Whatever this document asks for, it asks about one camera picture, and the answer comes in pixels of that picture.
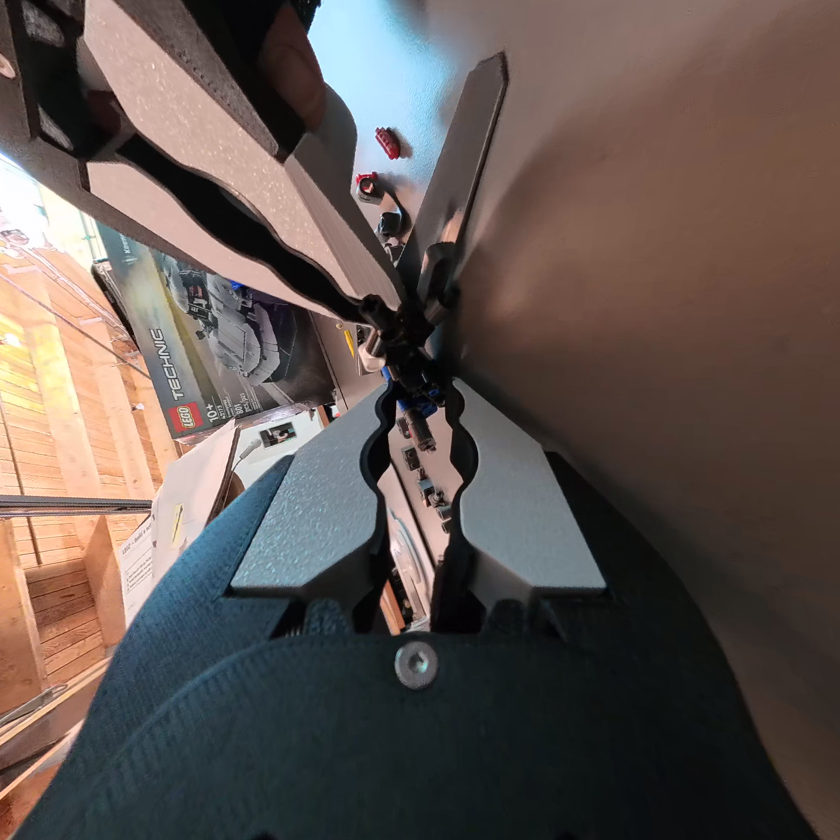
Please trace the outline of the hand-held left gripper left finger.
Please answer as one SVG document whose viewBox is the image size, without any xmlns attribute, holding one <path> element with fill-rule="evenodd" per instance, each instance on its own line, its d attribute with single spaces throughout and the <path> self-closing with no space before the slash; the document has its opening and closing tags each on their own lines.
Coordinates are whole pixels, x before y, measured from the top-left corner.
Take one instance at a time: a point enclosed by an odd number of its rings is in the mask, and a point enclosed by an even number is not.
<svg viewBox="0 0 840 840">
<path fill-rule="evenodd" d="M 332 600 L 370 632 L 392 556 L 378 481 L 391 463 L 396 384 L 382 384 L 300 446 L 230 590 L 307 605 Z"/>
</svg>

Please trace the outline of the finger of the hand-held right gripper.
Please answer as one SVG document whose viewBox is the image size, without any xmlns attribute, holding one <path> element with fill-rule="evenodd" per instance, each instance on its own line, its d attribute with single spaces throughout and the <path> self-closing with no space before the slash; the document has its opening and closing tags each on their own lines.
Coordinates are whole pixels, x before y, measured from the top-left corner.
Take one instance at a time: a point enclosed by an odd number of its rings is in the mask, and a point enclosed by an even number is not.
<svg viewBox="0 0 840 840">
<path fill-rule="evenodd" d="M 165 187 L 127 160 L 86 163 L 99 219 L 163 254 L 329 317 L 359 317 L 359 302 L 326 269 L 280 242 L 233 194 L 172 160 Z"/>
<path fill-rule="evenodd" d="M 396 310 L 403 296 L 396 272 L 350 197 L 325 143 L 305 133 L 301 152 L 280 161 L 277 144 L 257 139 L 220 95 L 174 62 L 104 66 L 120 116 L 132 130 L 114 152 L 165 187 L 175 187 L 160 160 L 220 185 L 273 229 L 280 242 L 309 257 L 360 303 L 369 295 Z"/>
</svg>

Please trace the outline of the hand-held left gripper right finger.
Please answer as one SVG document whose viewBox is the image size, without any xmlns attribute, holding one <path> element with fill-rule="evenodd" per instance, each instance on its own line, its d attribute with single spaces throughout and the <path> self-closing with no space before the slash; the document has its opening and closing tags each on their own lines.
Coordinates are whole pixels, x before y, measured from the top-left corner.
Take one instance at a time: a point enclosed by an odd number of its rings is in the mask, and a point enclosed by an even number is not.
<svg viewBox="0 0 840 840">
<path fill-rule="evenodd" d="M 499 604 L 598 597 L 606 580 L 541 444 L 465 381 L 449 386 L 461 478 L 438 570 L 438 631 L 478 632 Z"/>
</svg>

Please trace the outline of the black blue lego assembly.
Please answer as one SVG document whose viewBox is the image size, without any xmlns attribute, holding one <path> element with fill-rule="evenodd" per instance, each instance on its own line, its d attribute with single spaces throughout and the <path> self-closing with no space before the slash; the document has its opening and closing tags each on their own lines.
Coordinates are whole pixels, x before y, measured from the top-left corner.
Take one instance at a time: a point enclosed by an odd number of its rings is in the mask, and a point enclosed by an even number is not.
<svg viewBox="0 0 840 840">
<path fill-rule="evenodd" d="M 366 296 L 360 315 L 371 326 L 364 351 L 382 362 L 415 446 L 433 452 L 436 441 L 427 420 L 445 406 L 448 379 L 426 351 L 436 328 L 457 308 L 460 292 L 453 279 L 456 243 L 439 241 L 427 248 L 416 290 L 397 310 L 377 296 Z"/>
</svg>

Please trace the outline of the dark grey long lego panel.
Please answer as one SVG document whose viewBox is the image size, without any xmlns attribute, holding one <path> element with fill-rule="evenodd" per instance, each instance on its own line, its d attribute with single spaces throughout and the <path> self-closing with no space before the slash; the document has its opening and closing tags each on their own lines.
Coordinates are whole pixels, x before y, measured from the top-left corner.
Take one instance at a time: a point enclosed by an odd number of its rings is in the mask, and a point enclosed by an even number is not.
<svg viewBox="0 0 840 840">
<path fill-rule="evenodd" d="M 461 89 L 443 148 L 414 220 L 397 273 L 410 299 L 424 301 L 424 267 L 442 249 L 452 270 L 462 259 L 480 178 L 509 82 L 508 58 L 500 51 L 480 61 Z"/>
</svg>

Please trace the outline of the row of small grey lego connectors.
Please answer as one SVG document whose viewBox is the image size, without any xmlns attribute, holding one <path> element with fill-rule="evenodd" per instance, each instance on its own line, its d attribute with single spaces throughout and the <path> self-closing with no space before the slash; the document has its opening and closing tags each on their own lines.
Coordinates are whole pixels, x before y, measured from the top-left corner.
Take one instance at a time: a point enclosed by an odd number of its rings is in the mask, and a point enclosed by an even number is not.
<svg viewBox="0 0 840 840">
<path fill-rule="evenodd" d="M 450 534 L 452 530 L 452 507 L 443 489 L 435 486 L 430 479 L 414 446 L 401 449 L 402 458 L 408 471 L 414 474 L 416 489 L 425 508 L 435 511 L 440 528 Z"/>
</svg>

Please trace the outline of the person's right hand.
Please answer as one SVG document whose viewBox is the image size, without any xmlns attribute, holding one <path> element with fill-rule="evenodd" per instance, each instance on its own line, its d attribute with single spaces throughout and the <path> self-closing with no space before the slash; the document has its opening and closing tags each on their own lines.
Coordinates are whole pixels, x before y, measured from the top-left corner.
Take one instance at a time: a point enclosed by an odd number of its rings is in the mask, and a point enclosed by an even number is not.
<svg viewBox="0 0 840 840">
<path fill-rule="evenodd" d="M 327 108 L 326 84 L 308 33 L 290 2 L 280 6 L 267 29 L 258 67 L 306 130 L 316 132 Z"/>
</svg>

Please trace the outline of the white instruction sheet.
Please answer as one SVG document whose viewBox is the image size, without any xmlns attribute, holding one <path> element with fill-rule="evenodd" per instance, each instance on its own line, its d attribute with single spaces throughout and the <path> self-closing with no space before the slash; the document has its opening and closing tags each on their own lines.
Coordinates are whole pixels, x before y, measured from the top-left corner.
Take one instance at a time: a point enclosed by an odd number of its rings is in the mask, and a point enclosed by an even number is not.
<svg viewBox="0 0 840 840">
<path fill-rule="evenodd" d="M 149 516 L 119 549 L 126 626 L 224 506 L 238 436 L 236 421 L 230 421 L 173 462 L 152 500 Z"/>
</svg>

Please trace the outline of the dark printed cardboard box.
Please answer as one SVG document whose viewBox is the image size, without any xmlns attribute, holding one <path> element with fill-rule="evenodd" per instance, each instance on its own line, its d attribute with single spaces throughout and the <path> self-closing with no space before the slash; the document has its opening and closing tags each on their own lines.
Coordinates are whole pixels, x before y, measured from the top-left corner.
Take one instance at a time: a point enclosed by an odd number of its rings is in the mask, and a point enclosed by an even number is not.
<svg viewBox="0 0 840 840">
<path fill-rule="evenodd" d="M 333 401 L 309 310 L 146 247 L 97 223 L 91 269 L 130 331 L 173 438 Z"/>
</svg>

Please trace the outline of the black metal rod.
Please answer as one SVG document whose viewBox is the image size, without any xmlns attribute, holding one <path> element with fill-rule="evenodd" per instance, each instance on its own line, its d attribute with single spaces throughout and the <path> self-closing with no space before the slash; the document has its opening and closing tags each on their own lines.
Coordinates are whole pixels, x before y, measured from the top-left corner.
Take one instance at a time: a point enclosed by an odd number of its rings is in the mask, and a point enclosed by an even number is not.
<svg viewBox="0 0 840 840">
<path fill-rule="evenodd" d="M 1 496 L 2 519 L 146 515 L 151 508 L 152 500 Z"/>
</svg>

